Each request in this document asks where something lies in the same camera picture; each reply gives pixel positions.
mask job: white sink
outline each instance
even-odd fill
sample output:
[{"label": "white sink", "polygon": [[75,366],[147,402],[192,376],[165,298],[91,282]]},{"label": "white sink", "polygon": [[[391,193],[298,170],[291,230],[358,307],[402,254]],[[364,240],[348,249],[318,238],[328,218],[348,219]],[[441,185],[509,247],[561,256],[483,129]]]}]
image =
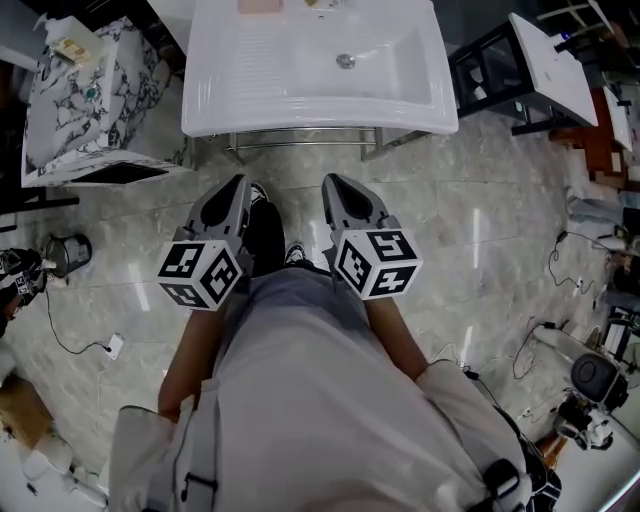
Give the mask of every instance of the white sink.
[{"label": "white sink", "polygon": [[[430,0],[283,0],[243,15],[197,0],[182,129],[194,137],[269,128],[458,129]],[[344,69],[343,66],[355,63]]]}]

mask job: marble cabinet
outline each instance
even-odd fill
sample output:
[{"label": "marble cabinet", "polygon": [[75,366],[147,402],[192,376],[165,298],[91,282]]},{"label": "marble cabinet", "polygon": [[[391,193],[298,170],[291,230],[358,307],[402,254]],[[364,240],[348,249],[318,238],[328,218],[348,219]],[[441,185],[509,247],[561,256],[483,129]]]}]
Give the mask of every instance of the marble cabinet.
[{"label": "marble cabinet", "polygon": [[180,128],[183,82],[127,18],[96,31],[92,65],[38,65],[22,154],[22,186],[112,185],[191,170]]}]

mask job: marble tile floor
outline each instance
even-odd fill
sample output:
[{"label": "marble tile floor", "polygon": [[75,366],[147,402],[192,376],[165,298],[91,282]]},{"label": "marble tile floor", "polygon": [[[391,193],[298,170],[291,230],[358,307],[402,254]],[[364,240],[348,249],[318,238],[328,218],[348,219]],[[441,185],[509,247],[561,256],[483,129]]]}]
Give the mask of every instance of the marble tile floor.
[{"label": "marble tile floor", "polygon": [[[546,271],[549,252],[566,226],[565,186],[584,197],[615,199],[612,189],[588,182],[580,152],[553,146],[544,134],[513,138],[509,120],[481,113],[452,136],[433,136],[362,164],[354,148],[284,148],[254,157],[243,172],[263,183],[280,208],[289,241],[302,240],[322,263],[329,246],[320,185],[338,172],[368,184],[405,227],[414,230],[425,265],[410,293],[398,300],[428,357],[454,343],[464,364],[525,432],[536,437],[546,413],[562,398],[566,368],[536,347],[533,371],[512,377],[511,360],[528,326],[571,319],[586,333],[597,317],[591,298],[555,288]],[[70,287],[50,291],[51,314],[70,348],[126,340],[120,357],[91,349],[71,356],[55,342],[44,295],[12,322],[4,338],[21,372],[36,386],[57,428],[78,458],[98,471],[106,461],[118,409],[154,408],[157,391],[188,312],[151,282],[161,245],[171,240],[195,200],[238,172],[211,145],[199,144],[200,169],[161,181],[74,189],[78,206],[20,216],[0,247],[37,247],[48,233],[86,234],[95,255],[71,276]],[[570,226],[591,236],[601,226]],[[593,278],[601,286],[604,257],[570,237],[554,264],[558,276]],[[453,357],[447,350],[443,357]],[[526,367],[533,351],[522,354]],[[521,418],[527,408],[534,416]]]}]

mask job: plug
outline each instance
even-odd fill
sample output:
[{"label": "plug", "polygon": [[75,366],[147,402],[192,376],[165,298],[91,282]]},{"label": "plug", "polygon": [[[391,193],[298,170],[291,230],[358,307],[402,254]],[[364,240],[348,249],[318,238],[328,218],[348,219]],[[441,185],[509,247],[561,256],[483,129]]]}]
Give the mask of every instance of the plug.
[{"label": "plug", "polygon": [[558,238],[556,238],[556,245],[562,243],[564,239],[567,238],[568,236],[569,236],[569,233],[567,233],[566,231],[563,231],[562,233],[560,233],[558,235]]},{"label": "plug", "polygon": [[582,287],[584,286],[584,279],[582,276],[576,281],[576,287],[573,289],[573,297],[577,297],[579,293],[582,293]]},{"label": "plug", "polygon": [[468,379],[471,379],[471,380],[480,379],[480,374],[477,372],[472,372],[471,370],[467,370],[466,372],[464,372],[464,374],[467,376]]}]

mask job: drain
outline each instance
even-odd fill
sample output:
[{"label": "drain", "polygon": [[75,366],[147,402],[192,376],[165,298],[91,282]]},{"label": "drain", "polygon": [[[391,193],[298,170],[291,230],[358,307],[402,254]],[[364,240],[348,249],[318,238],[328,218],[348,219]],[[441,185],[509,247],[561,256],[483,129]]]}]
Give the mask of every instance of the drain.
[{"label": "drain", "polygon": [[353,69],[356,66],[356,59],[348,53],[341,53],[338,55],[336,62],[342,69]]}]

